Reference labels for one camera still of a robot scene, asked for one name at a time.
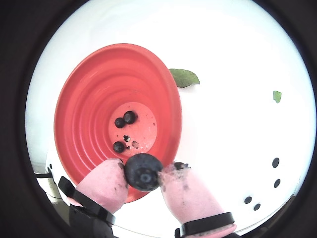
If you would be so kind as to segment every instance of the red bowl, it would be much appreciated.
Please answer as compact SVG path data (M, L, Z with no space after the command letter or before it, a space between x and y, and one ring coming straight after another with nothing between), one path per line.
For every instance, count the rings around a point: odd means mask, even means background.
M137 120L119 129L114 120L126 111L134 111ZM152 52L132 44L110 45L86 57L64 84L54 118L57 152L75 184L107 158L126 162L142 152L167 166L175 158L181 127L171 73ZM115 153L116 141L130 149ZM129 187L126 202L146 194Z

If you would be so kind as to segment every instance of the black band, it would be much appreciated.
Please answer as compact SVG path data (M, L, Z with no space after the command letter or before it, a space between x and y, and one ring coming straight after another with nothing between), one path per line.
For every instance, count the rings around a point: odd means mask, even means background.
M241 236L239 236L239 235L237 235L235 233L231 233L231 234L225 236L224 238L239 238L239 237L241 237Z
M114 224L115 217L105 208L97 204L95 201L91 200L89 197L83 195L81 192L77 191L73 184L64 176L60 178L58 183L60 190L67 196L75 201L79 202L90 212L94 213L100 220Z
M184 223L179 231L175 231L176 234L179 233L180 237L191 236L202 232L208 232L220 227L224 227L234 223L233 216L231 212L222 213L219 215L201 218L198 220L190 221Z
M51 172L49 172L47 174L35 174L35 177L38 179L49 179L49 178L53 178L53 175Z

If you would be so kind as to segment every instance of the green leaf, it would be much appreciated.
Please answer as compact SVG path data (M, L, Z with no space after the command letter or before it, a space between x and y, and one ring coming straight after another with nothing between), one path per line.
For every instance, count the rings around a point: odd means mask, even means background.
M279 103L281 101L282 93L278 91L273 91L273 99L276 101L276 103Z
M173 75L177 87L186 88L192 84L200 84L196 74L185 69L170 68L169 71Z

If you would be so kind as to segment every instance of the blueberry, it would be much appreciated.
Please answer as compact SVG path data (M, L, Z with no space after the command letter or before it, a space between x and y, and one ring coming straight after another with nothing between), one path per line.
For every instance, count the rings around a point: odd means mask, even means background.
M116 153L122 153L124 151L124 144L120 141L117 141L113 144L113 150L116 152Z
M133 124L136 119L135 113L133 111L127 111L123 115L123 119L128 125Z
M123 118L117 118L116 120L114 120L114 124L118 128L123 128L125 126L125 121Z
M124 167L124 174L131 187L150 192L159 186L158 171L162 163L150 154L140 153L130 157Z

